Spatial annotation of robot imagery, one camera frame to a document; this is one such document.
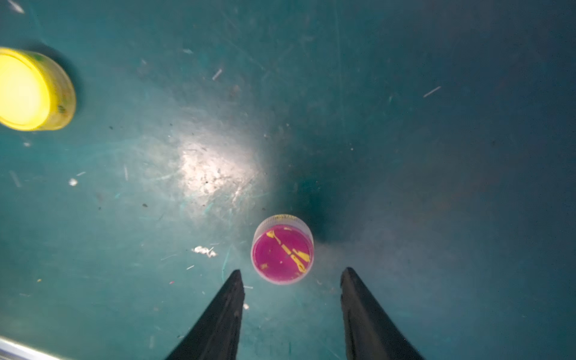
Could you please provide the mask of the magenta jar lid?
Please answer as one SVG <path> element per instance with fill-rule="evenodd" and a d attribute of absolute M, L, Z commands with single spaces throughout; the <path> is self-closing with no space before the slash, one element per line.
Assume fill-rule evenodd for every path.
<path fill-rule="evenodd" d="M 314 264 L 314 237 L 303 220 L 276 214 L 256 228 L 250 258 L 264 280 L 291 285 L 305 278 Z"/>

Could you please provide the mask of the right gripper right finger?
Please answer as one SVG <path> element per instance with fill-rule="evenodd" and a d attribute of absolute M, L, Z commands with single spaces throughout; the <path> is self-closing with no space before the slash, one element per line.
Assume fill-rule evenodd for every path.
<path fill-rule="evenodd" d="M 356 271 L 340 278 L 343 327 L 348 360 L 423 360 L 399 331 Z"/>

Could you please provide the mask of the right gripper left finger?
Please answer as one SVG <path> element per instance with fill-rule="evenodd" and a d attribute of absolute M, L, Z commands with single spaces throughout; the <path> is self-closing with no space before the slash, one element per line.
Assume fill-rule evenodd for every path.
<path fill-rule="evenodd" d="M 244 300 L 242 274 L 237 269 L 230 274 L 193 328 L 166 359 L 235 360 Z"/>

